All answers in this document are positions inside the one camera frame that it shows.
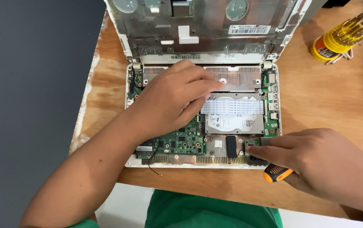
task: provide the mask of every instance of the plywood surface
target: plywood surface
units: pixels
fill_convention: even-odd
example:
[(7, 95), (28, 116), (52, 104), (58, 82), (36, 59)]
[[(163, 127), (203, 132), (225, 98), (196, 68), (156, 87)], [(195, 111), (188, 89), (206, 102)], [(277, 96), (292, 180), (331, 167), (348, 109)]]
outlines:
[[(324, 65), (308, 53), (311, 43), (337, 24), (363, 11), (358, 0), (344, 8), (321, 9), (295, 31), (279, 66), (283, 133), (333, 128), (363, 150), (363, 45), (354, 59)], [(113, 23), (104, 16), (70, 152), (124, 109), (126, 58)], [(118, 182), (334, 217), (359, 213), (295, 190), (270, 184), (262, 170), (125, 168)]]

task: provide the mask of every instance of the person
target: person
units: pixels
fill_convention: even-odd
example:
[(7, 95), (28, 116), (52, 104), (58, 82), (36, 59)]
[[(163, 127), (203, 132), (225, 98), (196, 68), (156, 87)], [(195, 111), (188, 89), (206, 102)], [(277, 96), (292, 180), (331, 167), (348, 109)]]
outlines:
[[(97, 228), (94, 212), (112, 191), (135, 148), (184, 127), (209, 93), (224, 86), (189, 60), (164, 70), (129, 108), (52, 173), (30, 201), (19, 226)], [(294, 188), (363, 211), (363, 151), (339, 132), (292, 132), (272, 138), (270, 146), (246, 151), (293, 169), (284, 180)], [(282, 224), (277, 209), (156, 190), (145, 227), (281, 228)]]

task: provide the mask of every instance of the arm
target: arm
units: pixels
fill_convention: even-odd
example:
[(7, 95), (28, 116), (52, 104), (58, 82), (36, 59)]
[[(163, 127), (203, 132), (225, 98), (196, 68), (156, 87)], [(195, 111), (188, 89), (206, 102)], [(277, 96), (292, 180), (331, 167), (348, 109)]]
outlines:
[(363, 211), (363, 151), (331, 129), (308, 129), (247, 147), (249, 154), (294, 170), (294, 188)]
[(139, 144), (185, 126), (209, 92), (223, 86), (188, 60), (156, 76), (127, 110), (52, 173), (30, 201), (20, 227), (66, 227), (92, 215)]

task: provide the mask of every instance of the orange label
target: orange label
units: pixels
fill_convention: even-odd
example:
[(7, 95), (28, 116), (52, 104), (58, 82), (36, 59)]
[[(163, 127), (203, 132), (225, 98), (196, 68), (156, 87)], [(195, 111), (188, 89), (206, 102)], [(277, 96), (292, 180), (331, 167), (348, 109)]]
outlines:
[(326, 57), (326, 58), (333, 58), (333, 57), (336, 57), (337, 55), (339, 55), (339, 53), (331, 51), (329, 48), (326, 47), (326, 45), (324, 43), (324, 36), (321, 36), (315, 42), (315, 49), (321, 56)]

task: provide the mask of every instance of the person's left hand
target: person's left hand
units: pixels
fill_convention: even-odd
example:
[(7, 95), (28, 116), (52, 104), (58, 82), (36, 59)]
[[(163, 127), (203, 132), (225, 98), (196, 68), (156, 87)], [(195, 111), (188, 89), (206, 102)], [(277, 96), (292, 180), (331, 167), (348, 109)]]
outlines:
[(210, 92), (223, 82), (189, 60), (182, 60), (158, 74), (125, 113), (143, 140), (184, 127), (198, 114)]

